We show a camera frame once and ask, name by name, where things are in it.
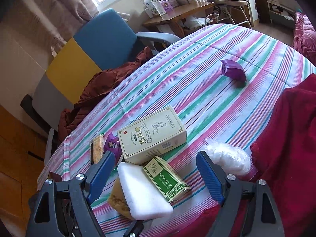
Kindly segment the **white plastic bag ball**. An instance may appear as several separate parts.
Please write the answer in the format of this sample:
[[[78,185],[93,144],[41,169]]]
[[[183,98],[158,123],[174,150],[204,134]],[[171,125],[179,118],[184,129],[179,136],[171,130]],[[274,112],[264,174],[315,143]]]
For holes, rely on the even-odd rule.
[[[246,176],[251,169],[250,156],[241,148],[228,143],[217,142],[206,138],[206,144],[202,147],[212,162],[222,167],[226,174]]]

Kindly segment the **red fleece blanket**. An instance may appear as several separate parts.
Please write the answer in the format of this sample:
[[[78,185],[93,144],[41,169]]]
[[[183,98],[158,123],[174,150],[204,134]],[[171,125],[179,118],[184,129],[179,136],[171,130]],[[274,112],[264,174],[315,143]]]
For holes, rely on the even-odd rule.
[[[268,183],[284,236],[315,236],[315,74],[281,93],[251,152],[257,174],[249,182]],[[207,209],[179,236],[207,236],[219,209]]]

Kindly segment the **wooden wardrobe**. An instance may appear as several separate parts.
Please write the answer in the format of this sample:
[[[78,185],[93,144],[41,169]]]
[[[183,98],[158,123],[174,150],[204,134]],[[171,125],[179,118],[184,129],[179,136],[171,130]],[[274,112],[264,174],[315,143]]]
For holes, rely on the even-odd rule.
[[[1,219],[14,236],[25,234],[45,147],[45,137],[1,107]]]

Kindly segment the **yellow white sponge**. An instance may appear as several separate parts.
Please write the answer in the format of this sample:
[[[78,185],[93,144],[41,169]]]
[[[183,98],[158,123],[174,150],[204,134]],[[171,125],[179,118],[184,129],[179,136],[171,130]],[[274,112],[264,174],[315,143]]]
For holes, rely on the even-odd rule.
[[[118,178],[108,198],[110,206],[130,220],[151,220],[171,216],[174,209],[148,179],[139,165],[121,162]]]

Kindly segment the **purple snack packet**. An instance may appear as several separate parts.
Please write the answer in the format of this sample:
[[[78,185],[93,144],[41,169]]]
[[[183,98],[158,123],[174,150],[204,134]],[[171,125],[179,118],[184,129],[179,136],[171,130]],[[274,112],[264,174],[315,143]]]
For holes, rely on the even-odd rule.
[[[116,163],[118,163],[122,155],[122,149],[120,147],[118,136],[114,136],[112,133],[107,136],[107,139],[104,143],[103,152],[106,153],[107,151],[110,151],[114,154]]]

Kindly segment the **green tea box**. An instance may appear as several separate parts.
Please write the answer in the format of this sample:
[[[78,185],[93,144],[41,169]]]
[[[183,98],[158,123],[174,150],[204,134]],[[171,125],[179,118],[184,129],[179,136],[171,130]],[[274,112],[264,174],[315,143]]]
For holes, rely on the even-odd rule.
[[[143,170],[169,203],[176,202],[191,190],[177,172],[159,156],[153,157]]]

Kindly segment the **beige medicine box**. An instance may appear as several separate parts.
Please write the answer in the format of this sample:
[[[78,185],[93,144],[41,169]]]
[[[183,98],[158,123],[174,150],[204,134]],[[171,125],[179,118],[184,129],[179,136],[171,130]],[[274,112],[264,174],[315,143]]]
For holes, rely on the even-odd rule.
[[[140,165],[186,143],[187,132],[172,106],[117,131],[126,162]]]

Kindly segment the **striped pink green tablecloth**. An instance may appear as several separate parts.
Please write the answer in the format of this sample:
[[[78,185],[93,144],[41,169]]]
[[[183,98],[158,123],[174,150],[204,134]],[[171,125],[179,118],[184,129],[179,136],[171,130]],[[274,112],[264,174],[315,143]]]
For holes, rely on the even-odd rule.
[[[238,62],[246,82],[222,75],[221,60]],[[62,142],[38,177],[69,180],[90,167],[90,141],[161,108],[172,106],[186,128],[185,144],[163,155],[191,190],[170,217],[146,221],[143,236],[174,236],[217,207],[196,167],[210,137],[250,151],[282,91],[297,86],[315,66],[288,45],[229,24],[202,28],[149,60],[108,94]]]

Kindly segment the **dark red jacket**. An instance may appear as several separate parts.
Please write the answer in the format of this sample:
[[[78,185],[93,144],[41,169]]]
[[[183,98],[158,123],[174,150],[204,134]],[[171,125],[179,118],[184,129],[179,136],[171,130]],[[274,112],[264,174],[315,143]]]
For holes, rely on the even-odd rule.
[[[58,143],[62,143],[88,116],[92,109],[118,87],[123,80],[153,57],[151,49],[145,47],[137,54],[135,61],[126,62],[116,69],[96,73],[83,89],[79,101],[74,105],[74,109],[64,109],[62,111],[58,124]]]

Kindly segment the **purple wrapped packet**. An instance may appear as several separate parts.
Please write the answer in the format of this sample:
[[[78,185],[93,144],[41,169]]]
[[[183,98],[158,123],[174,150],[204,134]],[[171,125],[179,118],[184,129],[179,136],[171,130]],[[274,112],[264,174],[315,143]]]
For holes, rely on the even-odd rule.
[[[222,75],[227,76],[233,80],[246,82],[246,73],[243,67],[234,60],[223,59],[222,63]]]

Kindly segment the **grey yellow blue chair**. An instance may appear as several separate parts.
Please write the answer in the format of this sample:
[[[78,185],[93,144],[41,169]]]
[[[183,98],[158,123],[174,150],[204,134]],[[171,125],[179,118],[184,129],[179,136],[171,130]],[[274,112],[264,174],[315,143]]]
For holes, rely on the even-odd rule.
[[[180,38],[169,33],[135,33],[114,9],[107,9],[86,23],[57,53],[32,96],[20,103],[46,132],[58,128],[60,114],[79,101],[89,80],[103,70],[133,60],[144,42],[170,46]]]

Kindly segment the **pink floral curtain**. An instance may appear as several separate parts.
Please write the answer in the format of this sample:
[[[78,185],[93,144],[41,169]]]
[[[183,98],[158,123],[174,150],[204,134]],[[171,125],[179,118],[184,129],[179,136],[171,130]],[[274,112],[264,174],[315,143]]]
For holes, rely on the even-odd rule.
[[[2,22],[34,45],[59,52],[98,13],[92,0],[14,0]]]

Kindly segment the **wooden side desk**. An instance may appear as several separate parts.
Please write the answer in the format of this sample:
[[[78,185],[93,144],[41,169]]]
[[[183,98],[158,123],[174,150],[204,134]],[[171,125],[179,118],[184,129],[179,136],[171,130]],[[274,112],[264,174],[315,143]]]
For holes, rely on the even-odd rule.
[[[185,32],[183,27],[180,26],[179,21],[185,19],[188,16],[191,16],[195,13],[206,11],[215,6],[214,2],[198,2],[181,5],[169,11],[163,16],[157,16],[151,19],[146,20],[142,23],[143,27],[152,31],[154,27],[168,25],[173,33],[179,38],[185,37]]]

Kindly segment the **white boxes on desk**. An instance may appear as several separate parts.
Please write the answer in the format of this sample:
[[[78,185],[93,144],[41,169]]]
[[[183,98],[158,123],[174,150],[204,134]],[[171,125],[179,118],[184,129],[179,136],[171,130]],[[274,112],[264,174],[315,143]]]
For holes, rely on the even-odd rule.
[[[178,7],[176,0],[144,0],[144,3],[153,16],[164,16]]]

